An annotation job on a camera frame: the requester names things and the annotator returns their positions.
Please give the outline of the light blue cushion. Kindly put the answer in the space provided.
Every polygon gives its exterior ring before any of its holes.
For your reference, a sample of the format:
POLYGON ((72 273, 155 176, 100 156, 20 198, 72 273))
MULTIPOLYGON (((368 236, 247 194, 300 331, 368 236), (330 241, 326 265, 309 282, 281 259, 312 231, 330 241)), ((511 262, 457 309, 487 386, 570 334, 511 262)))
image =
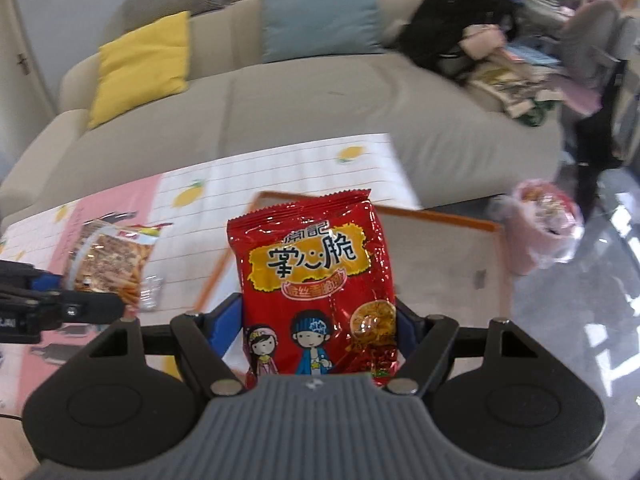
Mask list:
POLYGON ((378 0, 262 0, 265 63, 382 51, 378 0))

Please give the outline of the black backpack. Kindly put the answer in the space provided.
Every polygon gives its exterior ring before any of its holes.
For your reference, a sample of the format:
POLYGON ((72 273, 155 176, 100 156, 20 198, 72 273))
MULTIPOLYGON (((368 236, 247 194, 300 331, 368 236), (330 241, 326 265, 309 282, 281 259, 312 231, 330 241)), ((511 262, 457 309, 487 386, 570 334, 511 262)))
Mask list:
POLYGON ((512 0, 423 0, 397 39, 411 62, 439 75, 456 78, 477 62, 461 43, 472 26, 496 26, 502 38, 514 40, 520 28, 512 0))

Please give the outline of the beige sofa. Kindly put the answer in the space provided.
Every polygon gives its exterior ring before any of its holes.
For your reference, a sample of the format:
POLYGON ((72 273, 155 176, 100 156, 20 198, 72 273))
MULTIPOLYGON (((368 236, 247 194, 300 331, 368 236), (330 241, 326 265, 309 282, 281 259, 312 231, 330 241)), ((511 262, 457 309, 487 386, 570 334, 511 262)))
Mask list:
POLYGON ((185 92, 90 128, 100 62, 64 76, 56 116, 1 185, 12 224, 130 181, 290 144, 386 133, 425 207, 553 179, 562 132, 529 127, 394 50, 265 63, 262 2, 241 0, 191 22, 185 92))

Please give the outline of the pink trash bag bin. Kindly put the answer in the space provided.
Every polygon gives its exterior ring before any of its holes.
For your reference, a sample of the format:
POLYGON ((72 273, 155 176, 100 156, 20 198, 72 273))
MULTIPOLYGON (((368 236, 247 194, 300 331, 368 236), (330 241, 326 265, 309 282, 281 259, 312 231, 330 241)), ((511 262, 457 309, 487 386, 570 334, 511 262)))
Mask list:
POLYGON ((494 197, 488 214, 503 223, 510 270, 519 276, 570 262, 584 236, 577 204, 544 180, 522 181, 494 197))

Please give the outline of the red peanut snack bag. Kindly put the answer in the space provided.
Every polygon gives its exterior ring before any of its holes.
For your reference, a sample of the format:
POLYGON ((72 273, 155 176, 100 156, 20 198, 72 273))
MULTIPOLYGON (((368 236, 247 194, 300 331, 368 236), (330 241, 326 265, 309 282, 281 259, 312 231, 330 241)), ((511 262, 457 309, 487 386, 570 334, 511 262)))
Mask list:
POLYGON ((62 284, 76 292, 112 292, 129 310, 141 302, 143 271, 170 222, 119 226, 87 221, 66 260, 62 284))

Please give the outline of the red noodle snack bag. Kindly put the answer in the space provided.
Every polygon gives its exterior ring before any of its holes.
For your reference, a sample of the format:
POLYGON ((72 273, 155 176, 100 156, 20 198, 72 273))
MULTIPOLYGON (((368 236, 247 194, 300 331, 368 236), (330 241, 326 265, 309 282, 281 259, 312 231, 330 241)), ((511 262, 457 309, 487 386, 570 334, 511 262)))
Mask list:
POLYGON ((398 367, 390 255, 367 190, 258 209, 227 224, 242 292, 249 386, 268 375, 398 367))

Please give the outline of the pink white patterned tablecloth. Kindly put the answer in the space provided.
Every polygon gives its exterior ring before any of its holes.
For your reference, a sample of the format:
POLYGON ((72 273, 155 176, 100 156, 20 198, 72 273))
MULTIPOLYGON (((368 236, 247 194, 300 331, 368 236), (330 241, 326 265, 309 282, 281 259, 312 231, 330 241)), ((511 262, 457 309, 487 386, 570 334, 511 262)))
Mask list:
POLYGON ((137 312, 144 325, 184 312, 210 310, 238 289, 238 272, 224 263, 226 224, 249 210, 261 192, 326 195, 366 188, 377 205, 420 207, 385 133, 360 134, 267 148, 164 172, 33 214, 1 237, 4 260, 60 274, 81 225, 109 216, 124 226, 163 223, 144 277, 159 289, 137 312))

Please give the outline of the printed tote bag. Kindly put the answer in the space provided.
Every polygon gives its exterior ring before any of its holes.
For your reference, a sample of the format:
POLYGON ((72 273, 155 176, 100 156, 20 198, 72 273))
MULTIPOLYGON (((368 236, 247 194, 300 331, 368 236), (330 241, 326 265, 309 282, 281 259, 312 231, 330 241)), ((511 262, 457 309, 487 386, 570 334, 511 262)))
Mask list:
POLYGON ((549 110, 564 101, 564 93, 547 77, 530 78, 495 63, 477 66, 465 88, 490 110, 532 122, 541 122, 549 110))

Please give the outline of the yellow cushion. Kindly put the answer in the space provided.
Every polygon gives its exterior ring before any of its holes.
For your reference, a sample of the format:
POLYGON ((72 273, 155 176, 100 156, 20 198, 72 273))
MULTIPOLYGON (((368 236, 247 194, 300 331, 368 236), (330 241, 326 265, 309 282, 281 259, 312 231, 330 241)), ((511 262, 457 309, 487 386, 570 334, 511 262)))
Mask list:
POLYGON ((186 91, 191 63, 191 14, 159 18, 99 50, 99 77, 88 127, 186 91))

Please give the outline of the grey office chair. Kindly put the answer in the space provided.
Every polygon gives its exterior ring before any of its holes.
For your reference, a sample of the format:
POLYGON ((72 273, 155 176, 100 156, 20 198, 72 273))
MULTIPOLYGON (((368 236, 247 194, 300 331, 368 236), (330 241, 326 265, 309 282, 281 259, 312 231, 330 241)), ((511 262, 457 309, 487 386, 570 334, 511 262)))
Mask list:
POLYGON ((597 205, 600 175, 628 164, 638 150, 639 73, 629 67, 638 33, 639 21, 611 0, 581 6, 561 29, 560 122, 584 218, 597 205))

